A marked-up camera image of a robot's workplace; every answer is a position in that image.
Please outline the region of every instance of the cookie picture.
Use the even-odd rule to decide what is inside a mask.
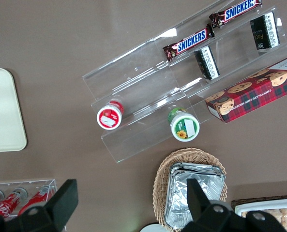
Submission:
[[[234,100],[232,98],[221,98],[215,104],[215,109],[220,115],[227,115],[234,107]]]
[[[257,81],[256,81],[256,83],[261,83],[261,82],[264,82],[264,81],[266,81],[266,80],[268,80],[268,78],[267,77],[264,77],[264,78],[259,78]]]
[[[287,72],[286,71],[279,71],[273,72],[265,77],[269,78],[273,87],[282,85],[287,80]]]
[[[211,102],[213,100],[216,100],[218,99],[219,97],[222,97],[222,95],[224,94],[225,92],[224,91],[220,91],[218,93],[214,93],[213,95],[211,95],[210,97],[207,97],[205,99],[206,102]]]
[[[251,82],[244,82],[244,83],[237,84],[237,85],[231,87],[228,90],[228,93],[238,93],[238,92],[240,92],[242,90],[245,90],[245,89],[249,88],[251,85],[252,85]]]
[[[249,78],[254,78],[254,77],[258,77],[258,76],[261,76],[263,74],[265,74],[266,72],[268,72],[270,69],[263,69],[263,70],[260,70],[256,73],[254,73],[252,76],[249,76]]]

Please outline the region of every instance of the snickers logo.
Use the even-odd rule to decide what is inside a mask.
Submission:
[[[204,41],[207,39],[207,29],[203,29],[194,35],[182,40],[181,42],[178,43],[178,53],[181,53],[191,47],[194,47],[198,43]]]
[[[225,11],[225,21],[230,20],[233,17],[236,17],[244,12],[250,10],[255,6],[255,0],[245,0],[238,5],[233,6]]]

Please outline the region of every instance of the green cap jar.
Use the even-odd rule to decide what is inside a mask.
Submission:
[[[173,137],[181,142],[195,139],[199,133],[198,120],[183,108],[174,108],[168,115]]]

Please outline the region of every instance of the foil container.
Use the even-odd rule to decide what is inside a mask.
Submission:
[[[187,205],[187,179],[196,179],[209,200],[219,200],[225,175],[217,166],[176,163],[171,166],[165,206],[165,222],[174,229],[193,221]]]

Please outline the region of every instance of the wicker basket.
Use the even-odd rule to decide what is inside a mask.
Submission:
[[[225,168],[219,162],[219,160],[210,155],[207,152],[204,152],[197,148],[185,148],[177,150],[171,153],[161,164],[157,171],[157,175],[154,182],[153,189],[153,207],[155,216],[158,222],[163,225],[168,231],[171,232],[180,232],[181,230],[175,230],[168,226],[165,223],[164,215],[165,215],[165,205],[166,205],[166,197],[167,197],[167,187],[168,187],[168,177],[170,167],[178,162],[186,162],[186,163],[199,163],[199,164],[210,164],[219,166],[223,173],[226,174]],[[225,201],[227,197],[227,186],[226,184],[223,187],[220,200]]]

